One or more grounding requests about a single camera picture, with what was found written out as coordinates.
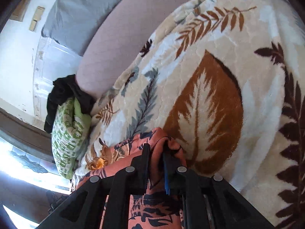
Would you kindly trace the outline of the orange black floral garment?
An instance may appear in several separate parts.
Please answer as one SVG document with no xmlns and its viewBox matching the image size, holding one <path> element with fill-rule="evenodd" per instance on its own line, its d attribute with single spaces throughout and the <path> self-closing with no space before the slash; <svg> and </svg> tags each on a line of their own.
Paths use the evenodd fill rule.
<svg viewBox="0 0 305 229">
<path fill-rule="evenodd" d="M 178 199 L 168 195 L 164 183 L 164 163 L 161 158 L 165 149 L 185 166 L 182 147 L 161 128 L 139 133 L 115 146 L 108 147 L 102 140 L 101 155 L 88 162 L 89 172 L 80 179 L 80 188 L 90 177 L 106 178 L 130 165 L 132 159 L 141 155 L 144 144 L 150 145 L 150 166 L 147 190 L 144 195 L 131 195 L 129 228 L 183 228 L 183 215 Z"/>
</svg>

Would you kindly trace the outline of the green white patterned pillow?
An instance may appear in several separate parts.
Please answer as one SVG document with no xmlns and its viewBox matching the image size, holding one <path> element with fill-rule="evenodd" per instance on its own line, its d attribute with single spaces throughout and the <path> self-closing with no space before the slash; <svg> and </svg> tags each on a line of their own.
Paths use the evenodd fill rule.
<svg viewBox="0 0 305 229">
<path fill-rule="evenodd" d="M 81 112 L 77 98 L 68 98 L 57 107 L 51 132 L 52 153 L 57 171 L 71 179 L 78 155 L 87 139 L 91 116 Z"/>
</svg>

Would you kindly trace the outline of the stained glass window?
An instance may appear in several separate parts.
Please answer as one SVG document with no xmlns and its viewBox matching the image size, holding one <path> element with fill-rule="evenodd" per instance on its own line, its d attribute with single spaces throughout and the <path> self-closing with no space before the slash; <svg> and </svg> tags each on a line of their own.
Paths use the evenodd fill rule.
<svg viewBox="0 0 305 229">
<path fill-rule="evenodd" d="M 46 190 L 70 194 L 71 183 L 54 163 L 39 159 L 1 139 L 1 172 Z"/>
</svg>

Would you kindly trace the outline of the black cloth on pillow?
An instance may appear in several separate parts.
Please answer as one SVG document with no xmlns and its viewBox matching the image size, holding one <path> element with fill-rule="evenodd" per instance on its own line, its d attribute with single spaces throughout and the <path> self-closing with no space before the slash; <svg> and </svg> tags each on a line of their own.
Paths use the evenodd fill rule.
<svg viewBox="0 0 305 229">
<path fill-rule="evenodd" d="M 77 98 L 83 114 L 89 114 L 95 102 L 91 95 L 80 89 L 76 83 L 75 74 L 56 79 L 53 82 L 53 89 L 47 97 L 47 116 L 44 123 L 45 132 L 52 132 L 57 107 L 66 102 L 68 98 Z"/>
</svg>

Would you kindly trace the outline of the leaf-pattern plush blanket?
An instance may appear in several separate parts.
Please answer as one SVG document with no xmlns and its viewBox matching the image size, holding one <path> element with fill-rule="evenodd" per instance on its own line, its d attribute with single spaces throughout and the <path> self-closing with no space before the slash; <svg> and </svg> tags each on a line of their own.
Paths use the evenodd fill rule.
<svg viewBox="0 0 305 229">
<path fill-rule="evenodd" d="M 275 228 L 304 228 L 304 23 L 288 0 L 190 0 L 92 109 L 72 178 L 161 128 L 186 166 L 220 174 Z"/>
</svg>

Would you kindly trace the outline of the pink quilted bolster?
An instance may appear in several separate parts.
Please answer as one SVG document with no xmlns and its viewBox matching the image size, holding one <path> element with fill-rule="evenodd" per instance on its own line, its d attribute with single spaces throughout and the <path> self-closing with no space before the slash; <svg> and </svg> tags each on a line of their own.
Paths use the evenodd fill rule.
<svg viewBox="0 0 305 229">
<path fill-rule="evenodd" d="M 107 16 L 86 49 L 76 82 L 101 97 L 134 61 L 159 24 L 189 0 L 122 0 Z"/>
</svg>

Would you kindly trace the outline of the grey pillow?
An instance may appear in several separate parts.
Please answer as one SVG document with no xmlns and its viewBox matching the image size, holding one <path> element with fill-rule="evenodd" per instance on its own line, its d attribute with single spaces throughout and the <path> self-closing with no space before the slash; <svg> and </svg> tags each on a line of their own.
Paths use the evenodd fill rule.
<svg viewBox="0 0 305 229">
<path fill-rule="evenodd" d="M 96 31 L 121 0 L 56 0 L 41 30 L 79 56 L 83 56 Z"/>
</svg>

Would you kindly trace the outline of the beige wall switch plate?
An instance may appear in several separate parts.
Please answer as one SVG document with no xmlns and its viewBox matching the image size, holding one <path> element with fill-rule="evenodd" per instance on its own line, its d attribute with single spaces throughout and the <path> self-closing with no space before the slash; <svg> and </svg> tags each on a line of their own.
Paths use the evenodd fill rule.
<svg viewBox="0 0 305 229">
<path fill-rule="evenodd" d="M 41 20 L 41 17 L 43 15 L 44 11 L 45 11 L 44 7 L 38 6 L 36 8 L 34 15 L 31 19 L 31 23 L 30 23 L 30 27 L 29 27 L 30 31 L 35 31 L 37 24 Z"/>
</svg>

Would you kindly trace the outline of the framed picture on wall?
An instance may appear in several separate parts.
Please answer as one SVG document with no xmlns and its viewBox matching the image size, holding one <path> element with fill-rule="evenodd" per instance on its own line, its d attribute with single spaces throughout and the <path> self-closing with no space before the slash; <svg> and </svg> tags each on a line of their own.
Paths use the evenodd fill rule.
<svg viewBox="0 0 305 229">
<path fill-rule="evenodd" d="M 22 22 L 30 0 L 21 0 L 10 16 L 10 20 Z"/>
</svg>

